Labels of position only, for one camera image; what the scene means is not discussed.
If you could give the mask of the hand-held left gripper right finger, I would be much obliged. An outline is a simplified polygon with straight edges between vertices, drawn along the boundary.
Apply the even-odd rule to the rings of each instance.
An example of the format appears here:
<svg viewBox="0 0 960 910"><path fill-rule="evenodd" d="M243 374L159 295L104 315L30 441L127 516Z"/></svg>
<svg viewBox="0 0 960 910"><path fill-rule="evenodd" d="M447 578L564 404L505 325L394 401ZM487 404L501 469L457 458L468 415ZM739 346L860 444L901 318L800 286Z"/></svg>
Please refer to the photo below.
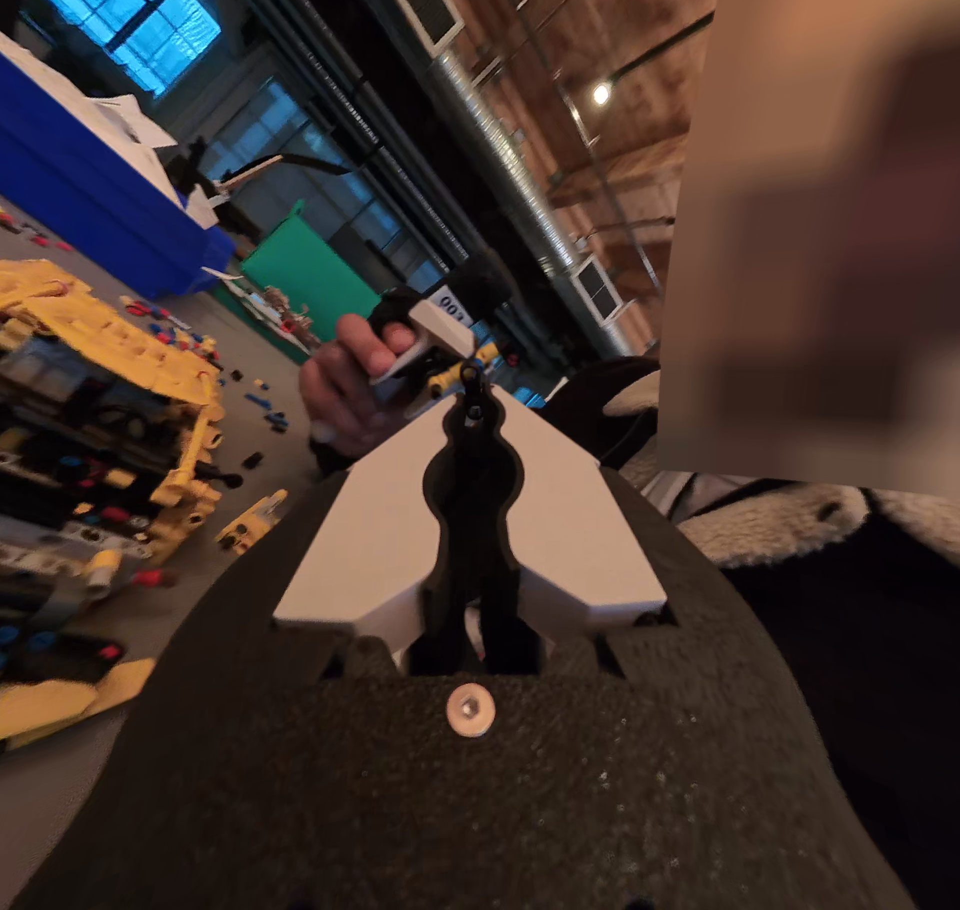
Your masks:
<svg viewBox="0 0 960 910"><path fill-rule="evenodd" d="M536 674L548 643L660 614L666 592L600 461L500 388L484 412L486 670Z"/></svg>

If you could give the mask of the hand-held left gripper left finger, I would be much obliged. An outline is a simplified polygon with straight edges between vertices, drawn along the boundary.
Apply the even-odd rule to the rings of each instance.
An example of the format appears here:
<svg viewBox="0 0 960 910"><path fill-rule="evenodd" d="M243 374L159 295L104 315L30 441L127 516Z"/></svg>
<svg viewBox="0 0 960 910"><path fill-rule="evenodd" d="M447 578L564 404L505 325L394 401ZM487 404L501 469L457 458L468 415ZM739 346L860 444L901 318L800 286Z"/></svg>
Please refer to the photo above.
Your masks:
<svg viewBox="0 0 960 910"><path fill-rule="evenodd" d="M403 674L425 632L420 590L436 565L441 525L424 496L427 467L448 444L450 395L345 474L273 611L282 626L382 640Z"/></svg>

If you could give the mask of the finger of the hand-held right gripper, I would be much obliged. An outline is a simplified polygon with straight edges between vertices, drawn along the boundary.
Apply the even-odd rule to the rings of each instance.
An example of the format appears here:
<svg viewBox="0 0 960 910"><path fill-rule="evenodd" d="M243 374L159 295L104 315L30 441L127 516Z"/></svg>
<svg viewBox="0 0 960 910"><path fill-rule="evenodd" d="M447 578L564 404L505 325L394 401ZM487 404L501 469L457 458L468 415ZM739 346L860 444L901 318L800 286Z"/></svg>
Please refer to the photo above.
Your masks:
<svg viewBox="0 0 960 910"><path fill-rule="evenodd" d="M429 300L416 303L408 319L415 339L407 352L407 385L413 400L428 400L428 379L472 357L477 340L468 326Z"/></svg>

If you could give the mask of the yellow brick link arm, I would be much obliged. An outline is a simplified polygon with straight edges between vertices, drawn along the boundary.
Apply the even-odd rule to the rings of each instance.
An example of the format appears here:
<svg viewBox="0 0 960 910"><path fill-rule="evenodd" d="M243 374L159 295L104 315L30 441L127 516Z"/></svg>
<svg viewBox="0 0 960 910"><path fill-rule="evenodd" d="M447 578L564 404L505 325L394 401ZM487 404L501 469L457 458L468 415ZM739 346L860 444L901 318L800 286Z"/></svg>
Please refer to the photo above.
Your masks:
<svg viewBox="0 0 960 910"><path fill-rule="evenodd" d="M473 372L474 375L486 374L500 356L498 346L494 342L489 341L483 344L472 357L452 364L446 370L431 376L424 387L427 391L427 399L430 401L441 399L451 389L461 385L465 371Z"/></svg>

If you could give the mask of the small yellow brick subassembly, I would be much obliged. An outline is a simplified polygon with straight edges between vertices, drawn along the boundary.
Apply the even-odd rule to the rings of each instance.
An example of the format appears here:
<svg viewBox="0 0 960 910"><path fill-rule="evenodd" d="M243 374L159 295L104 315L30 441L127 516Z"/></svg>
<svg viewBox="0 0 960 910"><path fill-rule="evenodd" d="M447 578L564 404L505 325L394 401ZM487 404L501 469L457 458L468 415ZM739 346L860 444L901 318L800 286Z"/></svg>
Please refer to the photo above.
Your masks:
<svg viewBox="0 0 960 910"><path fill-rule="evenodd" d="M218 533L218 548L236 556L246 554L280 521L280 510L288 495L282 488L246 509Z"/></svg>

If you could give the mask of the pile of coloured brick pins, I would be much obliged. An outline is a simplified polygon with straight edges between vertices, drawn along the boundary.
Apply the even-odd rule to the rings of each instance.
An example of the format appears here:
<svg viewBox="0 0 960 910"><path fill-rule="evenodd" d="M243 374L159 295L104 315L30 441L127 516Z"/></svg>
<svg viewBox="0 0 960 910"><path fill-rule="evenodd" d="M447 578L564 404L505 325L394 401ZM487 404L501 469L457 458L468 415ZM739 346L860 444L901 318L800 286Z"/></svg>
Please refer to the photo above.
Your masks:
<svg viewBox="0 0 960 910"><path fill-rule="evenodd" d="M211 364L218 374L217 386L219 388L225 388L228 383L239 384L244 380L245 377L241 371L234 369L227 372L224 369L217 350L217 341L213 337L195 331L166 308L140 297L123 294L119 297L119 302L128 315L148 322L147 326L158 342L191 353ZM290 422L285 413L276 410L266 396L269 386L261 380L254 381L252 385L255 392L245 392L244 398L261 411L262 419L269 425L273 433L278 435L288 433Z"/></svg>

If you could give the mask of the yellow brick car model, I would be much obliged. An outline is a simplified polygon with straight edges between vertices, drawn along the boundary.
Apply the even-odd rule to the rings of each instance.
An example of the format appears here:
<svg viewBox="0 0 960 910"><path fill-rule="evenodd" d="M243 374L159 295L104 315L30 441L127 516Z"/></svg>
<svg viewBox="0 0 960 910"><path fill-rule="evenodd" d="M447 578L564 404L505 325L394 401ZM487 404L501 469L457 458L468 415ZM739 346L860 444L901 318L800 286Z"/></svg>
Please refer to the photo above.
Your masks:
<svg viewBox="0 0 960 910"><path fill-rule="evenodd" d="M2 261L2 751L133 700L151 660L66 632L166 564L217 508L213 366L48 260Z"/></svg>

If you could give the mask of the black-headed desk lamp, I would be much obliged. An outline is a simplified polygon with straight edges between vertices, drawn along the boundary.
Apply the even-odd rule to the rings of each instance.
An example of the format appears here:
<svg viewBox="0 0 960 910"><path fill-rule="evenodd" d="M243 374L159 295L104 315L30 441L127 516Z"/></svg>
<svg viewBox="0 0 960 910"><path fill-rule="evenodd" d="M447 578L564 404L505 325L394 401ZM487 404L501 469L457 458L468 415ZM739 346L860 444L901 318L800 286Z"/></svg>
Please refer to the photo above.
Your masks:
<svg viewBox="0 0 960 910"><path fill-rule="evenodd" d="M281 152L259 157L235 170L226 170L218 179L200 174L198 175L197 185L200 186L208 199L223 197L229 200L233 192L238 190L242 185L282 165L298 167L332 176L349 175L354 172L350 167L345 167L341 164L314 156Z"/></svg>

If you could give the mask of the green board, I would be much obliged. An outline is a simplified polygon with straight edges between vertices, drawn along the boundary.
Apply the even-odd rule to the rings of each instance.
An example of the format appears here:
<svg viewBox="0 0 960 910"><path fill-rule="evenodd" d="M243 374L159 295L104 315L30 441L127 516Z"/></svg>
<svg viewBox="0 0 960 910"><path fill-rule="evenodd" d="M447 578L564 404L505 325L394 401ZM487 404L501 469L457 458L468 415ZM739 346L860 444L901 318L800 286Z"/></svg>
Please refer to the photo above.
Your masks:
<svg viewBox="0 0 960 910"><path fill-rule="evenodd" d="M380 302L371 288L305 221L304 200L242 262L243 274L260 290L274 287L293 311L312 319L311 332L321 341L335 337L340 318L368 318Z"/></svg>

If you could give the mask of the black pipe bundle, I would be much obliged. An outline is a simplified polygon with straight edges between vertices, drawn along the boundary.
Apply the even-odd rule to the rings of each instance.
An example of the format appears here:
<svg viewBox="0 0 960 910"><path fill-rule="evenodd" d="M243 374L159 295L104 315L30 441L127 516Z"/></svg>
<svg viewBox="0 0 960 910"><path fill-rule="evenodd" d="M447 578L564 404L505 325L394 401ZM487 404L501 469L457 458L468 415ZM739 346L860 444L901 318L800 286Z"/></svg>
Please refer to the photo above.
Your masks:
<svg viewBox="0 0 960 910"><path fill-rule="evenodd" d="M244 0L308 93L309 114L396 220L449 271L487 243L307 0Z"/></svg>

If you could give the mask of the person's legs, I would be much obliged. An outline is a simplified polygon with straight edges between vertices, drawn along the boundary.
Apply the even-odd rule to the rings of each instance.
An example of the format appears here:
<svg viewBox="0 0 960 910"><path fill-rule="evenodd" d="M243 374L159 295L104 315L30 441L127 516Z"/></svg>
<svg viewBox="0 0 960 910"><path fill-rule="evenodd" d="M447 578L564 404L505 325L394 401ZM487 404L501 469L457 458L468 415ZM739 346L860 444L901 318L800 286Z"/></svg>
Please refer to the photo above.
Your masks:
<svg viewBox="0 0 960 910"><path fill-rule="evenodd" d="M834 772L920 908L959 907L958 569L898 528L722 572L798 682Z"/></svg>

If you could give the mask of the blue plastic bin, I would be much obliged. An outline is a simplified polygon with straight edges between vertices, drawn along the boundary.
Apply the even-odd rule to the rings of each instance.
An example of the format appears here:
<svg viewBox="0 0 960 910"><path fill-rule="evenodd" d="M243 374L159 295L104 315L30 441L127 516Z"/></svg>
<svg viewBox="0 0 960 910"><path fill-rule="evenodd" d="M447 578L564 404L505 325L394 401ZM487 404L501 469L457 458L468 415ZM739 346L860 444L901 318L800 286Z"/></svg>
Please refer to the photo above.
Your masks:
<svg viewBox="0 0 960 910"><path fill-rule="evenodd" d="M208 291L234 252L95 136L2 70L2 196L105 272L149 298Z"/></svg>

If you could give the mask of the white printed paper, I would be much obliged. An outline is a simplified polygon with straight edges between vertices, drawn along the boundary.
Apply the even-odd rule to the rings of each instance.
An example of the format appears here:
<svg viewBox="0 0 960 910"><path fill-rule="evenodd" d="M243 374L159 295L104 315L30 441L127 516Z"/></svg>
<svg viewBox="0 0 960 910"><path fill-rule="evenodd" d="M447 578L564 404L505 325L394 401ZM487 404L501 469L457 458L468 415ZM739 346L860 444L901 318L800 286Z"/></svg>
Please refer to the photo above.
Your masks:
<svg viewBox="0 0 960 910"><path fill-rule="evenodd" d="M45 94L41 103L56 106L62 115L84 127L198 226L208 230L219 223L213 204L223 203L222 196L208 199L205 191L196 187L186 196L186 203L179 201L157 155L158 148L172 148L176 141L143 114L134 96L88 98L63 75L5 34L1 35L1 52L2 70L14 72L12 83L2 83L3 97L12 97L16 84L30 81Z"/></svg>

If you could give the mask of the blue-lit paned window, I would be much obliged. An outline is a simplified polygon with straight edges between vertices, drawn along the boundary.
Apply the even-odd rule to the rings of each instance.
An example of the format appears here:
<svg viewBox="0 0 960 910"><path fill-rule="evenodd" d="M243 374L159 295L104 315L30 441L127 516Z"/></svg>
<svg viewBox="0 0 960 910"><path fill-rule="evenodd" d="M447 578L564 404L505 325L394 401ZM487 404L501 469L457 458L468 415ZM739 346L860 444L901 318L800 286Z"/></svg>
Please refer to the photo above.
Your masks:
<svg viewBox="0 0 960 910"><path fill-rule="evenodd" d="M212 0L45 0L124 72L160 99L222 34Z"/></svg>

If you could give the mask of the silver air duct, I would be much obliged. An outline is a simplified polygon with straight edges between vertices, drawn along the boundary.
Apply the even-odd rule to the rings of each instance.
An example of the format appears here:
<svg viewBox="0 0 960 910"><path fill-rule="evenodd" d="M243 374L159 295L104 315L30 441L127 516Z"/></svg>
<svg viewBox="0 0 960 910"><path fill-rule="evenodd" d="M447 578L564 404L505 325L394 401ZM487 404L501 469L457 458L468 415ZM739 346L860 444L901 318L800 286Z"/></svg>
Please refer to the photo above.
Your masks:
<svg viewBox="0 0 960 910"><path fill-rule="evenodd" d="M659 343L636 301L624 301L622 312L607 327L599 326L582 302L570 275L589 255L571 242L546 193L452 48L432 60L426 78L431 95L461 144L476 158L507 220L588 342L603 357L651 359Z"/></svg>

